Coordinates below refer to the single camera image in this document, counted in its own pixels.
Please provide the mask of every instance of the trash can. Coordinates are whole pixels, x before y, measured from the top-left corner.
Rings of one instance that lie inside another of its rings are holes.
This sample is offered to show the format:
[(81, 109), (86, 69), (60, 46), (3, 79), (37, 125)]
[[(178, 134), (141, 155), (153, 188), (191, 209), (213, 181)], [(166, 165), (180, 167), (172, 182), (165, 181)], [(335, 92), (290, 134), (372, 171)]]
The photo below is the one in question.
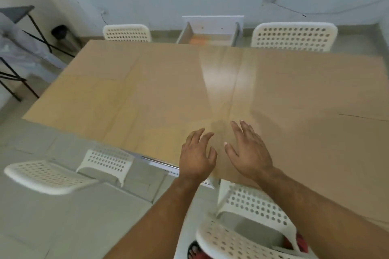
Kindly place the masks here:
[(78, 52), (81, 50), (81, 43), (75, 35), (65, 25), (60, 25), (51, 30), (53, 35), (62, 45), (70, 51)]

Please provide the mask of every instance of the perforated chair backrest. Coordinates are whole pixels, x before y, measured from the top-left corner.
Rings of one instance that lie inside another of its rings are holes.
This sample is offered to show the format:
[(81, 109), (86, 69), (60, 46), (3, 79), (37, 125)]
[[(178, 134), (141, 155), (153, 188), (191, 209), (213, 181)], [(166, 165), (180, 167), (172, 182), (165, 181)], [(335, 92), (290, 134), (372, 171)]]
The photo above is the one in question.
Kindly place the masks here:
[(330, 51), (337, 35), (332, 23), (263, 23), (252, 33), (251, 47), (324, 52)]
[(123, 187), (134, 159), (133, 155), (121, 149), (99, 144), (88, 150), (77, 172), (82, 168), (93, 168), (115, 176)]
[(140, 24), (107, 25), (103, 34), (105, 40), (151, 42), (150, 30)]
[(222, 212), (235, 213), (282, 233), (299, 252), (297, 229), (285, 212), (263, 191), (231, 183), (220, 182), (216, 215)]
[(29, 189), (52, 195), (69, 194), (98, 182), (76, 173), (63, 172), (45, 160), (11, 164), (4, 173)]
[(297, 259), (261, 246), (224, 227), (211, 216), (205, 218), (196, 231), (196, 240), (201, 249), (211, 258), (217, 259)]

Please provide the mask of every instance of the wooden tabletop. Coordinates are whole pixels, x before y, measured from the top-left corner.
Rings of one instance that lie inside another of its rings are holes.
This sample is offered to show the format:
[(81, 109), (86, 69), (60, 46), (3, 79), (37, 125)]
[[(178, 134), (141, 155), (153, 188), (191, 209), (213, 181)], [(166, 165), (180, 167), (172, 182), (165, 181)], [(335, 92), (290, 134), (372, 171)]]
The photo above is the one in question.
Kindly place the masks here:
[(178, 165), (205, 127), (213, 175), (246, 185), (223, 142), (230, 120), (259, 131), (274, 165), (389, 222), (389, 88), (381, 58), (91, 40), (24, 119)]

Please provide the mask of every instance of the white plastic chair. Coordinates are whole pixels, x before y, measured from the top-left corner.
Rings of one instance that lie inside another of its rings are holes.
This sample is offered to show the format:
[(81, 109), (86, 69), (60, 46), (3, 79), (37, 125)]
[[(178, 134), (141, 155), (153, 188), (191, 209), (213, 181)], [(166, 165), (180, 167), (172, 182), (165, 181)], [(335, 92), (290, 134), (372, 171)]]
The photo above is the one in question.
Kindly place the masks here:
[[(133, 160), (132, 155), (122, 150), (98, 145), (88, 150), (77, 172), (81, 168), (94, 168), (117, 177), (123, 186)], [(4, 173), (27, 188), (51, 195), (69, 194), (99, 182), (45, 160), (11, 164)]]
[(337, 35), (338, 28), (332, 23), (263, 23), (252, 33), (251, 47), (325, 52)]
[(140, 24), (107, 25), (103, 28), (105, 40), (151, 42), (147, 26)]
[(196, 240), (201, 249), (217, 259), (297, 259), (298, 256), (278, 252), (256, 244), (208, 216), (197, 229)]
[(235, 213), (282, 233), (300, 253), (297, 245), (297, 229), (284, 213), (264, 192), (221, 180), (216, 216), (223, 212)]

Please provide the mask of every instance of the wire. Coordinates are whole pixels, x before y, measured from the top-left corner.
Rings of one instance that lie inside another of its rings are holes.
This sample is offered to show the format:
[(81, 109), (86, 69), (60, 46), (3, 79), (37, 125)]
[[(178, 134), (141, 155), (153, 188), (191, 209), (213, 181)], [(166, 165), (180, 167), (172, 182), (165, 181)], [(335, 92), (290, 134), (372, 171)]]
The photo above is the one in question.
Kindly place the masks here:
[(103, 13), (100, 13), (100, 16), (101, 16), (101, 18), (103, 19), (104, 23), (105, 23), (106, 25), (108, 25), (107, 22), (104, 20)]
[(373, 4), (379, 3), (381, 1), (384, 1), (384, 0), (376, 0), (376, 1), (372, 1), (370, 3), (366, 3), (366, 4), (363, 4), (363, 5), (359, 5), (359, 6), (355, 6), (355, 7), (352, 7), (352, 8), (348, 8), (347, 10), (340, 10), (340, 11), (333, 11), (333, 12), (326, 12), (326, 13), (302, 13), (302, 12), (293, 10), (291, 8), (287, 8), (287, 7), (282, 6), (280, 4), (277, 4), (277, 3), (273, 3), (273, 4), (276, 5), (276, 6), (282, 7), (284, 9), (286, 9), (286, 10), (293, 11), (294, 13), (299, 13), (299, 14), (305, 16), (305, 15), (336, 15), (336, 14), (339, 14), (339, 13), (345, 13), (345, 12), (348, 12), (348, 11), (351, 11), (351, 10), (356, 10), (357, 8), (367, 7), (369, 5), (373, 5)]

